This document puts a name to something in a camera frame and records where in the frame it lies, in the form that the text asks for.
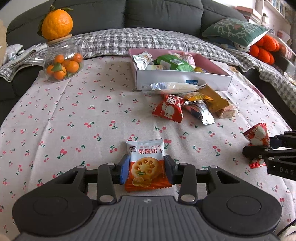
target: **red snack packet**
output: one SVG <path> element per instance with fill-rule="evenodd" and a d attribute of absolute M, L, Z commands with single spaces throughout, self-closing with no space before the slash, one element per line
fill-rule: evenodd
<path fill-rule="evenodd" d="M 266 123 L 254 125 L 244 136 L 250 141 L 250 146 L 270 146 Z"/>
<path fill-rule="evenodd" d="M 165 95 L 163 101 L 152 111 L 154 115 L 181 123 L 183 120 L 183 112 L 181 106 L 184 99 L 175 95 Z"/>
<path fill-rule="evenodd" d="M 254 125 L 244 133 L 244 136 L 250 142 L 250 146 L 270 146 L 266 123 Z M 263 159 L 254 159 L 249 163 L 251 169 L 266 166 Z"/>

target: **silver snack packet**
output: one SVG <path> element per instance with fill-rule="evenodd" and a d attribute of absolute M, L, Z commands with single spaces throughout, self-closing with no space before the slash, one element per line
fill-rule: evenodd
<path fill-rule="evenodd" d="M 138 55 L 133 55 L 133 59 L 140 70 L 146 69 L 147 65 L 152 62 L 152 55 L 148 53 L 147 51 L 138 54 Z"/>
<path fill-rule="evenodd" d="M 215 123 L 214 117 L 209 112 L 204 102 L 193 105 L 183 105 L 183 107 L 188 110 L 195 118 L 201 120 L 204 125 Z"/>

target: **white box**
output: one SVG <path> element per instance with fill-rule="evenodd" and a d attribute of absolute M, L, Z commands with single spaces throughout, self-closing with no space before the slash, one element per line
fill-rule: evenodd
<path fill-rule="evenodd" d="M 195 61 L 196 67 L 200 67 L 209 71 L 208 73 L 187 72 L 176 70 L 139 70 L 133 61 L 133 55 L 138 55 L 144 51 L 149 52 L 153 60 L 158 56 L 168 54 L 168 52 L 181 54 L 183 51 L 164 50 L 164 49 L 138 49 L 132 48 L 129 50 L 132 58 L 131 70 L 135 79 L 136 90 L 142 90 L 144 86 L 159 82 L 175 82 L 186 83 L 187 80 L 197 80 L 198 85 L 208 84 L 215 91 L 227 91 L 232 76 L 227 74 L 220 67 L 212 63 L 209 59 L 197 53 L 190 53 Z"/>

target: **green snack packet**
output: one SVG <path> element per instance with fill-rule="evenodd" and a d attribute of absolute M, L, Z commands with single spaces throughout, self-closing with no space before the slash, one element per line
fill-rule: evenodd
<path fill-rule="evenodd" d="M 165 70 L 194 71 L 189 63 L 171 54 L 161 55 L 153 62 L 154 64 L 162 64 Z"/>

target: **screw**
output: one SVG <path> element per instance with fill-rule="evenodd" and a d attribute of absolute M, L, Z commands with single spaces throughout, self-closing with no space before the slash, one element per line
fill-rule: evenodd
<path fill-rule="evenodd" d="M 103 195 L 103 196 L 100 196 L 99 200 L 101 202 L 112 202 L 114 200 L 114 197 L 111 195 Z"/>
<path fill-rule="evenodd" d="M 180 199 L 184 202 L 193 202 L 195 200 L 195 197 L 190 194 L 185 194 L 185 195 L 182 195 Z"/>

